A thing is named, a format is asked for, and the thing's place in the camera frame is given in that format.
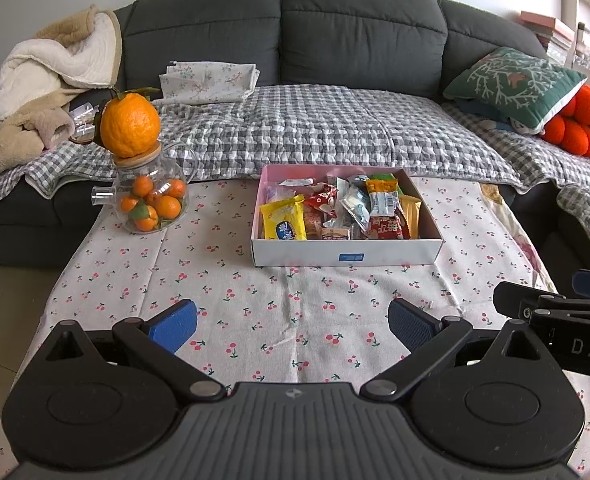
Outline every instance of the pillow with tree pattern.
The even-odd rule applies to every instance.
[[[585,81],[576,70],[503,46],[451,81],[444,97],[477,99],[540,132]]]

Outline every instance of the glass jar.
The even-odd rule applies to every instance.
[[[191,172],[185,176],[168,156],[175,149],[187,152]],[[195,176],[197,154],[183,142],[155,146],[130,158],[113,156],[117,178],[110,187],[93,187],[93,205],[112,205],[124,227],[131,233],[148,234],[177,222],[188,207],[186,186]]]

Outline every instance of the orange plush toy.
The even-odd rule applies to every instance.
[[[590,156],[590,86],[583,85],[571,101],[544,125],[542,139],[575,155]]]

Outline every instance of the blue gripper pad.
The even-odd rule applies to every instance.
[[[389,329],[400,343],[414,352],[441,330],[440,320],[402,298],[389,304]]]
[[[182,300],[150,319],[147,325],[149,337],[174,354],[197,330],[197,306],[194,301]]]

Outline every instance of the cardboard box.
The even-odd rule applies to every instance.
[[[251,251],[257,267],[400,266],[432,264],[444,240],[427,206],[422,202],[418,240],[264,240],[260,206],[265,203],[268,183],[287,178],[328,175],[347,178],[355,174],[392,173],[405,194],[422,198],[405,171],[372,166],[331,166],[326,164],[270,164],[262,170],[255,202]]]

